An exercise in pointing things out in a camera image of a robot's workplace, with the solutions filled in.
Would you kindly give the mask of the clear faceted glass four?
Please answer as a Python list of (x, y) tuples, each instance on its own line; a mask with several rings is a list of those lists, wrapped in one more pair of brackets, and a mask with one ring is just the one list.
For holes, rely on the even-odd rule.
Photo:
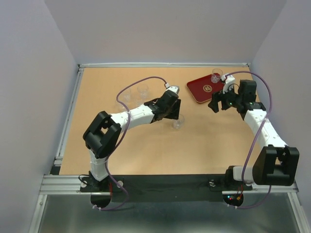
[(174, 129), (180, 129), (183, 126), (184, 121), (185, 121), (184, 116), (182, 114), (179, 114), (178, 119), (175, 119), (173, 121), (173, 128)]

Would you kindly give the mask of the clear faceted glass five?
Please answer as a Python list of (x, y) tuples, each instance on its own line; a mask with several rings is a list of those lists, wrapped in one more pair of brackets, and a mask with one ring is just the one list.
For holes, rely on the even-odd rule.
[(218, 83), (221, 79), (223, 75), (223, 71), (219, 68), (215, 68), (212, 70), (212, 73), (211, 73), (211, 82), (212, 83)]

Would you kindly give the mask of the clear faceted glass one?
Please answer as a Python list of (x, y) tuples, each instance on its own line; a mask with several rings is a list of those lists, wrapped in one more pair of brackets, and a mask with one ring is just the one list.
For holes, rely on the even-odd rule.
[(148, 95), (149, 95), (149, 87), (148, 87), (148, 85), (140, 84), (140, 85), (138, 85), (137, 90), (139, 92), (140, 97), (143, 100), (146, 100)]

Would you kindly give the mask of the clear faceted glass two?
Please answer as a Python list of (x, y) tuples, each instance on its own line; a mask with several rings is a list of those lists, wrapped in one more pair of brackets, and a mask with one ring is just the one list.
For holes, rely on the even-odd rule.
[(124, 91), (119, 95), (119, 100), (120, 100), (121, 102), (124, 102), (124, 103), (130, 103), (130, 102), (131, 102), (131, 98), (132, 98), (132, 95), (131, 95), (131, 89), (130, 89), (130, 88), (124, 90)]

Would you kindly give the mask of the clear faceted glass three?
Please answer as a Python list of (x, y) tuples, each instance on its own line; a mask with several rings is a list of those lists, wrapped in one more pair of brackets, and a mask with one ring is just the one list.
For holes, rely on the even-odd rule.
[(128, 112), (128, 106), (127, 105), (123, 105), (119, 102), (116, 103), (116, 109), (119, 111), (119, 112)]

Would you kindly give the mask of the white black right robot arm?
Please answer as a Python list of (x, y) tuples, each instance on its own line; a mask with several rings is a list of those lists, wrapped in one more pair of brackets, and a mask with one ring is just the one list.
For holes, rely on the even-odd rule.
[(266, 108), (257, 102), (257, 83), (240, 80), (239, 89), (234, 90), (235, 78), (222, 77), (224, 87), (212, 94), (208, 104), (213, 112), (236, 108), (244, 122), (250, 127), (261, 151), (252, 167), (233, 166), (232, 173), (224, 176), (224, 185), (235, 189), (241, 182), (257, 185), (291, 186), (294, 183), (299, 160), (299, 151), (290, 147), (278, 135), (270, 120)]

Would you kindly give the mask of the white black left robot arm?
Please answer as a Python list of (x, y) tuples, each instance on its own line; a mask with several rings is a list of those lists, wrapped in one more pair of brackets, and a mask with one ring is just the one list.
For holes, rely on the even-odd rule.
[(130, 111), (116, 114), (99, 112), (83, 134), (83, 140), (89, 150), (91, 167), (89, 177), (91, 185), (97, 191), (108, 187), (108, 172), (105, 168), (107, 158), (117, 147), (120, 135), (133, 127), (151, 124), (164, 118), (177, 120), (181, 99), (179, 87), (168, 87), (160, 98), (143, 103)]

